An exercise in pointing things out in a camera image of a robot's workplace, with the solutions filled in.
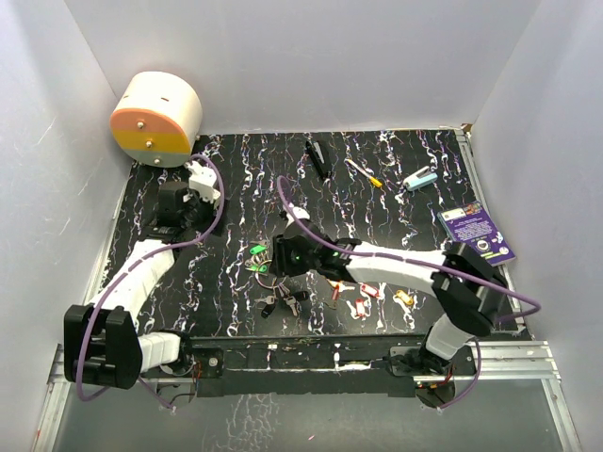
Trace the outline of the silver key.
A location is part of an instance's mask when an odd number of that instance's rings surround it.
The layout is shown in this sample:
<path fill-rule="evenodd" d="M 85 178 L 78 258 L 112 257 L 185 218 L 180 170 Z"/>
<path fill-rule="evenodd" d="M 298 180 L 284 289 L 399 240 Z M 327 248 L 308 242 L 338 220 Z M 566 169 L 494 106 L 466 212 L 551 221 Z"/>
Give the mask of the silver key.
<path fill-rule="evenodd" d="M 272 305 L 275 303 L 275 297 L 273 295 L 267 295 L 262 298 L 255 300 L 256 303 L 264 303 L 265 305 Z"/>
<path fill-rule="evenodd" d="M 285 303 L 286 305 L 290 308 L 292 314 L 294 316 L 298 316 L 298 307 L 297 307 L 297 301 L 294 297 L 287 297 L 285 299 Z"/>

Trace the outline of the large metal keyring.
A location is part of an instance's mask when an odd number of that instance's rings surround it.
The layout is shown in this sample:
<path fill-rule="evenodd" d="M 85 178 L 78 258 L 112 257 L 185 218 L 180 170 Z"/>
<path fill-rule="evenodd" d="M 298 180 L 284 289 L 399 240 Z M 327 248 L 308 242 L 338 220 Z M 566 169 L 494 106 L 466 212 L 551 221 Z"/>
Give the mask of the large metal keyring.
<path fill-rule="evenodd" d="M 268 266 L 268 271 L 266 273 L 254 272 L 255 281 L 261 287 L 266 288 L 266 289 L 274 289 L 286 281 L 286 277 L 276 277 L 269 273 L 269 262 L 266 262 L 266 263 L 263 263 L 260 265 Z"/>

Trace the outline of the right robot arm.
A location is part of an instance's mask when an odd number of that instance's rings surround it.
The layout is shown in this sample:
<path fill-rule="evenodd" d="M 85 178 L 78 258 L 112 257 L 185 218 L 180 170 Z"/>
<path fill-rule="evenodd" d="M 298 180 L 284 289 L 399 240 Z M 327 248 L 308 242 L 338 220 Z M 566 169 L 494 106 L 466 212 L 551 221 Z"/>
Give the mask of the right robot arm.
<path fill-rule="evenodd" d="M 311 270 L 334 282 L 388 283 L 437 299 L 443 313 L 419 352 L 421 365 L 434 374 L 451 366 L 467 341 L 491 333 L 511 294 L 500 272 L 466 244 L 455 242 L 447 250 L 395 250 L 357 238 L 332 240 L 303 219 L 272 238 L 269 272 L 297 277 Z"/>

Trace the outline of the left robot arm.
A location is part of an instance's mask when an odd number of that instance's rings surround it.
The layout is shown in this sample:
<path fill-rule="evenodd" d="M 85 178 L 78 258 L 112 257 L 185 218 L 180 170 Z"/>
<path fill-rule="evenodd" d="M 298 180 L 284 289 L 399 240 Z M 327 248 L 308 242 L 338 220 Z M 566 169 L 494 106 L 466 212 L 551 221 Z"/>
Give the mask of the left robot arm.
<path fill-rule="evenodd" d="M 152 220 L 112 280 L 63 320 L 64 374 L 78 385 L 131 388 L 164 365 L 183 376 L 195 354 L 177 332 L 138 335 L 135 321 L 147 298 L 176 263 L 179 252 L 205 239 L 224 209 L 221 185 L 197 177 L 160 186 Z"/>

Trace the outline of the yellow tag with key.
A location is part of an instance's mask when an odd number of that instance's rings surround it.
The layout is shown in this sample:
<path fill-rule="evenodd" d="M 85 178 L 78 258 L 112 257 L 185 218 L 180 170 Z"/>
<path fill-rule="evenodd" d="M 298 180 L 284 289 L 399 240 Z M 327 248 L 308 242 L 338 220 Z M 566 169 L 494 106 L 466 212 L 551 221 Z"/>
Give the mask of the yellow tag with key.
<path fill-rule="evenodd" d="M 340 292 L 346 291 L 346 290 L 354 290 L 356 288 L 355 284 L 348 284 L 346 282 L 335 282 L 335 281 L 329 280 L 329 284 L 333 289 L 336 289 Z"/>

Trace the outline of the red tag lower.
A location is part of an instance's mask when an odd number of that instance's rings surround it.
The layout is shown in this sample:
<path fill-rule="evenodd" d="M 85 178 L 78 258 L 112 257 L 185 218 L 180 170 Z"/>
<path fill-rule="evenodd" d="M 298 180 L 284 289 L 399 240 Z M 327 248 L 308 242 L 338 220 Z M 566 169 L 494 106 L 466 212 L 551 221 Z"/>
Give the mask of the red tag lower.
<path fill-rule="evenodd" d="M 353 319 L 363 319 L 367 317 L 366 305 L 364 299 L 357 299 L 354 302 L 348 301 L 350 315 Z"/>

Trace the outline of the red tag right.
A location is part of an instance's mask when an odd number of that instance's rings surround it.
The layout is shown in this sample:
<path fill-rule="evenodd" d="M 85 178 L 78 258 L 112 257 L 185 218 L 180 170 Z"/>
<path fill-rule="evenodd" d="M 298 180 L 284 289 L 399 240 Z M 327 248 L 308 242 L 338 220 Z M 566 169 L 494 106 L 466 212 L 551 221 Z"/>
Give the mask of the red tag right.
<path fill-rule="evenodd" d="M 360 291 L 364 295 L 371 297 L 373 299 L 380 299 L 382 297 L 382 292 L 379 288 L 366 284 L 366 283 L 362 283 L 360 285 Z"/>

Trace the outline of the black stapler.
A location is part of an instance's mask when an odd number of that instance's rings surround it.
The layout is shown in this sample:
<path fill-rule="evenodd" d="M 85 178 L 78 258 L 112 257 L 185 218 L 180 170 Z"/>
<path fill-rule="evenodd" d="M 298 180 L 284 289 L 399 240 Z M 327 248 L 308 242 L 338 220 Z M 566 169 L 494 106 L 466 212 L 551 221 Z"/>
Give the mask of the black stapler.
<path fill-rule="evenodd" d="M 332 176 L 333 165 L 327 149 L 318 141 L 307 140 L 305 150 L 308 153 L 319 178 L 325 182 Z"/>

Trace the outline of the round drawer box pink yellow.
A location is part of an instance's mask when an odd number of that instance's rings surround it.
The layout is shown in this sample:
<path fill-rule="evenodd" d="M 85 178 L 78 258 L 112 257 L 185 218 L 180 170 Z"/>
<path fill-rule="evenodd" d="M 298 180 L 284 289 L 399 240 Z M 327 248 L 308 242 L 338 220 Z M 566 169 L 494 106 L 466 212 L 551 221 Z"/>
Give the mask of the round drawer box pink yellow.
<path fill-rule="evenodd" d="M 203 120 L 200 98 L 184 79 L 136 74 L 109 118 L 119 147 L 141 164 L 176 168 L 189 160 Z"/>

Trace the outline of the white pen yellow cap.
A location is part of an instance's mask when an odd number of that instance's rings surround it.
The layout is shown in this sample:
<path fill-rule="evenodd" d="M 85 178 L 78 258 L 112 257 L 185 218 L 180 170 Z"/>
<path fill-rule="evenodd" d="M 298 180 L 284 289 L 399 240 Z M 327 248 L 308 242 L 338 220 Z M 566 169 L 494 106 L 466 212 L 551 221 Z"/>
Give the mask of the white pen yellow cap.
<path fill-rule="evenodd" d="M 383 183 L 379 181 L 373 174 L 369 173 L 365 168 L 354 162 L 352 159 L 347 158 L 345 162 L 355 168 L 360 174 L 365 176 L 373 186 L 377 188 L 381 188 L 383 186 Z"/>

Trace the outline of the yellow tag far right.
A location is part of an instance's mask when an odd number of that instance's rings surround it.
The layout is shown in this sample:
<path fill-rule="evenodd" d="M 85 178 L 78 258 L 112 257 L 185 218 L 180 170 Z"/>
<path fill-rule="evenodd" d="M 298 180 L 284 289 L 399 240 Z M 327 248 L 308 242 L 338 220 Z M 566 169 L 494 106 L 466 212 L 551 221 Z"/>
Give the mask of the yellow tag far right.
<path fill-rule="evenodd" d="M 398 290 L 395 297 L 406 306 L 412 306 L 414 304 L 414 299 L 403 290 Z"/>

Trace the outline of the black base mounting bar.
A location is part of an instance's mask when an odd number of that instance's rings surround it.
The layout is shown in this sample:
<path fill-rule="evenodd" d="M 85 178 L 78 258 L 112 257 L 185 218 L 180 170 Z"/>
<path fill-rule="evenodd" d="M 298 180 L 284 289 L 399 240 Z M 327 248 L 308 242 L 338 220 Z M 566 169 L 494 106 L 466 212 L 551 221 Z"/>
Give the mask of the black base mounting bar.
<path fill-rule="evenodd" d="M 441 404 L 477 365 L 469 346 L 450 363 L 424 360 L 422 342 L 412 334 L 191 337 L 173 372 L 161 367 L 143 377 L 188 384 L 197 397 L 384 394 Z"/>

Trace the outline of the purple booklet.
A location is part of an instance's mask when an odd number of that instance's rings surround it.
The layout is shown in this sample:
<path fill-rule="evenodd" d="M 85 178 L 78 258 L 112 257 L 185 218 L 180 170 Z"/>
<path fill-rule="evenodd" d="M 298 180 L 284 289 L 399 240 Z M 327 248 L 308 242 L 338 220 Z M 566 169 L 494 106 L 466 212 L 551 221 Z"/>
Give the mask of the purple booklet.
<path fill-rule="evenodd" d="M 507 264 L 515 254 L 480 202 L 471 202 L 437 214 L 449 238 L 470 246 L 491 266 Z"/>

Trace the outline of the aluminium rail frame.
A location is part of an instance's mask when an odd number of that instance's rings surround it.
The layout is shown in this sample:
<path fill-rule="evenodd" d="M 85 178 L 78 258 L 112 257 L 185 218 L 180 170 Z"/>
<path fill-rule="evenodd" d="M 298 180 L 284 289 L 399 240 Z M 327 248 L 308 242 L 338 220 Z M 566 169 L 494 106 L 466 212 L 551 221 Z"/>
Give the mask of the aluminium rail frame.
<path fill-rule="evenodd" d="M 415 336 L 193 338 L 166 369 L 132 347 L 57 349 L 38 451 L 578 451 L 549 346 Z"/>

